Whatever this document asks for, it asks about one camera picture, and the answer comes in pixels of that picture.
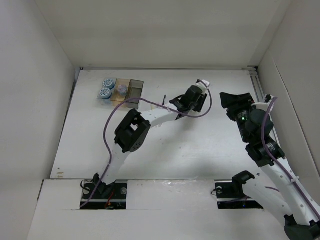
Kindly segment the clear jar of paper clips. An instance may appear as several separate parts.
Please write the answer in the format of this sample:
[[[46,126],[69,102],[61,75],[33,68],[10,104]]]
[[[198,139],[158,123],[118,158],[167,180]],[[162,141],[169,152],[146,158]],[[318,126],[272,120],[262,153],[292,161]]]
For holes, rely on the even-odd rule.
[[[117,92],[121,95],[121,96],[126,96],[128,94],[128,87],[126,85],[120,84],[117,87]]]

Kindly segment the blue white tape jar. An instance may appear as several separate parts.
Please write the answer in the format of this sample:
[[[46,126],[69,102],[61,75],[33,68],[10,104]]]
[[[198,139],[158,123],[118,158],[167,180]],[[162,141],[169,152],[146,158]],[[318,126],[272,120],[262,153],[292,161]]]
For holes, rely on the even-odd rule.
[[[115,89],[116,83],[113,78],[106,78],[102,82],[102,87],[107,88],[110,91],[113,91]]]
[[[111,96],[112,96],[112,91],[110,91],[108,88],[102,88],[99,91],[99,95],[98,95],[100,99],[110,99]]]

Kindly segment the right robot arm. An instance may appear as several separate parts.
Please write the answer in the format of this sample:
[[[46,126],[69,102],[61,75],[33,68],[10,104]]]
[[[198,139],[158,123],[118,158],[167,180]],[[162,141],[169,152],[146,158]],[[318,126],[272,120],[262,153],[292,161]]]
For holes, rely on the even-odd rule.
[[[237,123],[245,150],[273,182],[278,193],[268,190],[258,176],[242,171],[225,183],[215,184],[218,199],[225,204],[252,199],[271,213],[290,240],[317,240],[320,237],[320,206],[310,196],[291,169],[284,151],[270,136],[274,128],[270,113],[277,100],[266,95],[255,102],[250,93],[220,94],[221,106]]]

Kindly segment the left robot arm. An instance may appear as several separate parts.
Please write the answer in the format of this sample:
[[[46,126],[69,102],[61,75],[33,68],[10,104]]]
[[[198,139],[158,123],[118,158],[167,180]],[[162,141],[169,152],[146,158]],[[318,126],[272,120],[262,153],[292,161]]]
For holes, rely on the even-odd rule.
[[[115,129],[113,145],[108,145],[106,132],[112,116],[118,106],[110,114],[103,130],[103,141],[109,152],[109,161],[102,173],[96,173],[92,178],[94,192],[100,198],[107,198],[112,191],[118,172],[127,157],[139,150],[151,128],[166,122],[177,121],[184,117],[201,118],[203,115],[192,115],[191,112],[200,113],[207,97],[212,97],[209,90],[210,83],[206,80],[197,80],[185,94],[173,98],[167,104],[161,105],[146,99],[141,101],[156,106],[155,109],[139,112],[131,109]]]

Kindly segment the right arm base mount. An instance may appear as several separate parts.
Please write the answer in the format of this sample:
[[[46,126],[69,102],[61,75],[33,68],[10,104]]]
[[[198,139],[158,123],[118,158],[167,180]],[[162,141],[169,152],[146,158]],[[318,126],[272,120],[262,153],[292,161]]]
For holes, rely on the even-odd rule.
[[[263,209],[254,199],[238,190],[232,180],[215,180],[211,194],[216,196],[219,210]]]

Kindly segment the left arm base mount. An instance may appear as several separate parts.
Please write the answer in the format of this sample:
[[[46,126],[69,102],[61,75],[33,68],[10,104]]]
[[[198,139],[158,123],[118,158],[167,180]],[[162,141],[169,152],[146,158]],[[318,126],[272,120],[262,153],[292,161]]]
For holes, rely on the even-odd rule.
[[[104,193],[100,193],[100,186],[89,200],[95,185],[92,181],[82,180],[80,183],[82,196],[80,200],[81,210],[125,210],[127,208],[127,181],[116,181],[108,186]]]

